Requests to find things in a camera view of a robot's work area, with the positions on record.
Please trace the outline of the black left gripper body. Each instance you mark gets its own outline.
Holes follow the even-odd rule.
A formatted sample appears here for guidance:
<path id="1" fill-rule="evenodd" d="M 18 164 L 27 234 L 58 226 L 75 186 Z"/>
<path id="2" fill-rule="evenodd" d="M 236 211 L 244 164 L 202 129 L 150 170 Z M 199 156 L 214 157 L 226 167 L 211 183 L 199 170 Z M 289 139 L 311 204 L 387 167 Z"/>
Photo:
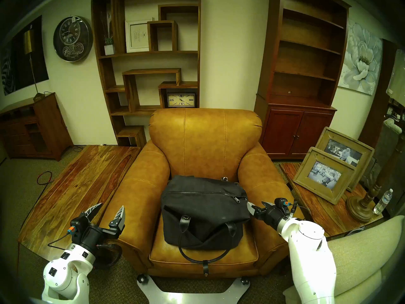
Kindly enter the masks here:
<path id="1" fill-rule="evenodd" d="M 87 222 L 85 217 L 74 218 L 70 222 L 70 226 L 74 228 L 71 233 L 72 243 L 83 247 L 90 253 L 95 253 L 97 245 L 104 244 L 106 240 L 118 239 L 121 234 L 113 234 L 108 228 L 100 228 L 90 222 Z"/>

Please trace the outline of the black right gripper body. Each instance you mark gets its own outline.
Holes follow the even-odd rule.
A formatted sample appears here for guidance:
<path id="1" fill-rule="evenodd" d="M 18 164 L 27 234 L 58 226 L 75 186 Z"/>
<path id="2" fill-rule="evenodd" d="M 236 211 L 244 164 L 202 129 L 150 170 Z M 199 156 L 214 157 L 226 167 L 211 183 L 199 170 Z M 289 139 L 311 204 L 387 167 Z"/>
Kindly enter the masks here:
<path id="1" fill-rule="evenodd" d="M 277 233 L 282 233 L 287 221 L 293 218 L 296 203 L 289 202 L 284 197 L 275 198 L 274 203 L 262 201 L 265 207 L 264 222 L 271 226 Z"/>

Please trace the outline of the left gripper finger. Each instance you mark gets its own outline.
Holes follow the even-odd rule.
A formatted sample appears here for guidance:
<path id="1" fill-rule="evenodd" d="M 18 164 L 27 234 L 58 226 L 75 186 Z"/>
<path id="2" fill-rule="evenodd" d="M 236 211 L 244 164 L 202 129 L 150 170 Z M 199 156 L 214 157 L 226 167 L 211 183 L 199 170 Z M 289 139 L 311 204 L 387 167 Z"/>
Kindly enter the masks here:
<path id="1" fill-rule="evenodd" d="M 109 229 L 113 234 L 121 234 L 125 228 L 125 208 L 124 205 L 116 213 L 114 219 L 109 223 Z"/>
<path id="2" fill-rule="evenodd" d="M 80 217 L 85 217 L 87 222 L 91 222 L 96 214 L 101 209 L 103 203 L 98 203 L 80 214 Z"/>

